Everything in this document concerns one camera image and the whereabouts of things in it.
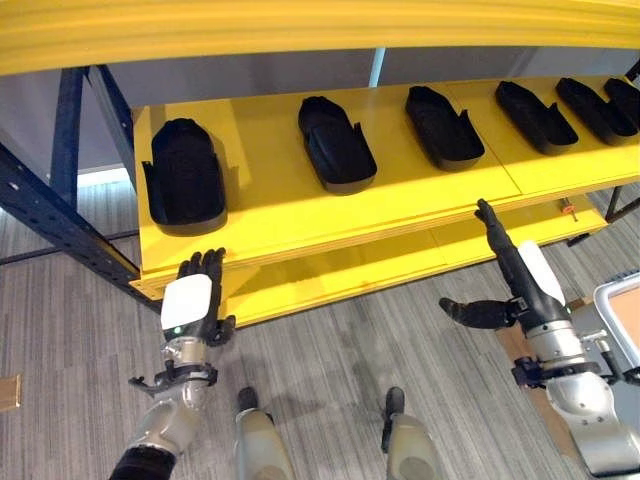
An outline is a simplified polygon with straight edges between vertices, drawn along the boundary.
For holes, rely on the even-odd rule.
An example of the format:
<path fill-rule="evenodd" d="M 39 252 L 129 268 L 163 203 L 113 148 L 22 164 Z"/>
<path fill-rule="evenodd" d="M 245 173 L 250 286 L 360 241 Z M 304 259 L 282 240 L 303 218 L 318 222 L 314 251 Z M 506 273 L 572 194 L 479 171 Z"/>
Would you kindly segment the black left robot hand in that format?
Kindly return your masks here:
<path fill-rule="evenodd" d="M 218 317 L 222 301 L 222 261 L 226 250 L 194 252 L 178 269 L 164 291 L 161 328 L 166 342 L 193 337 L 207 346 L 227 343 L 235 330 L 235 316 Z"/>

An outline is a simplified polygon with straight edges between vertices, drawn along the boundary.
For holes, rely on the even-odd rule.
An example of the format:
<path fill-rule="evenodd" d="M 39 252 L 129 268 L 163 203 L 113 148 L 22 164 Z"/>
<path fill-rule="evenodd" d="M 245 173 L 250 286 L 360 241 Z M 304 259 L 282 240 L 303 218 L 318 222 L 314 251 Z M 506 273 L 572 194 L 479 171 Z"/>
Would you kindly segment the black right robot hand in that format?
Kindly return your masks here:
<path fill-rule="evenodd" d="M 547 323 L 567 321 L 566 308 L 537 284 L 492 206 L 483 199 L 478 200 L 475 216 L 486 227 L 488 244 L 496 255 L 512 298 L 459 303 L 442 297 L 440 308 L 458 324 L 476 329 L 497 330 L 518 323 L 527 333 Z"/>

